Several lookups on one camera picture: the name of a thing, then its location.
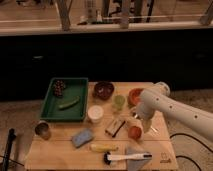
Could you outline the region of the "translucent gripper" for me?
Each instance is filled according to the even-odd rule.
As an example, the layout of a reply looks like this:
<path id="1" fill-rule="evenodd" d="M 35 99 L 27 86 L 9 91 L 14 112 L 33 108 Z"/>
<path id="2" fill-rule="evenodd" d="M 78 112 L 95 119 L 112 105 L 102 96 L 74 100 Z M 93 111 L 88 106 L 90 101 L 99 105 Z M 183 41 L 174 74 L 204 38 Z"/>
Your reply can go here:
<path id="1" fill-rule="evenodd" d="M 143 131 L 147 133 L 152 126 L 152 118 L 154 116 L 154 111 L 142 112 L 140 113 L 136 108 L 132 109 L 132 116 L 141 122 Z"/>

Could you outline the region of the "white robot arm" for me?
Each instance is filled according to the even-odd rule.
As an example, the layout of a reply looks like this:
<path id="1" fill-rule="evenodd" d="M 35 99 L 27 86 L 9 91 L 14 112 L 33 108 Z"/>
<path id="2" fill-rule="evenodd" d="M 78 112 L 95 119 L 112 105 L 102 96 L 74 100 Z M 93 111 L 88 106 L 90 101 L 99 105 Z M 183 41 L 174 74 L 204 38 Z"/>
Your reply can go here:
<path id="1" fill-rule="evenodd" d="M 213 113 L 175 101 L 169 95 L 170 88 L 164 82 L 145 88 L 136 105 L 136 116 L 148 121 L 156 111 L 162 112 L 213 142 Z"/>

